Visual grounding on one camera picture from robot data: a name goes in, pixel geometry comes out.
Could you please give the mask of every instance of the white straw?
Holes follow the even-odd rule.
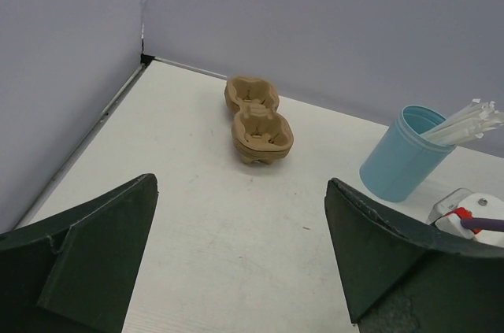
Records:
[[[504,113],[495,110],[495,102],[473,99],[464,109],[421,134],[424,139],[440,145],[457,145],[481,139],[483,133],[504,125]]]

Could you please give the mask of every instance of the blue cup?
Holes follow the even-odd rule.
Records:
[[[361,166],[369,191],[389,202],[404,201],[455,149],[421,137],[445,119],[426,107],[405,107]]]

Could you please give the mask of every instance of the cardboard cup holder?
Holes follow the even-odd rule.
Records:
[[[226,84],[224,96],[235,114],[233,144],[245,164],[272,164],[288,155],[294,136],[287,120],[276,112],[280,98],[271,83],[255,77],[233,77]]]

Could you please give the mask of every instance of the gray wall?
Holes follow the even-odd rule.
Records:
[[[0,231],[139,66],[140,0],[0,0]]]
[[[389,123],[415,103],[504,109],[503,22],[504,0],[146,0],[145,51]],[[476,148],[502,157],[503,139]]]

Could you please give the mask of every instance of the white table surface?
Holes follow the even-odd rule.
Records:
[[[232,147],[224,81],[153,62],[33,221],[146,172],[159,201],[123,332],[356,332],[324,215],[327,182],[385,127],[281,98],[295,144],[273,165]],[[425,220],[458,187],[504,198],[504,159],[457,148],[406,202]]]

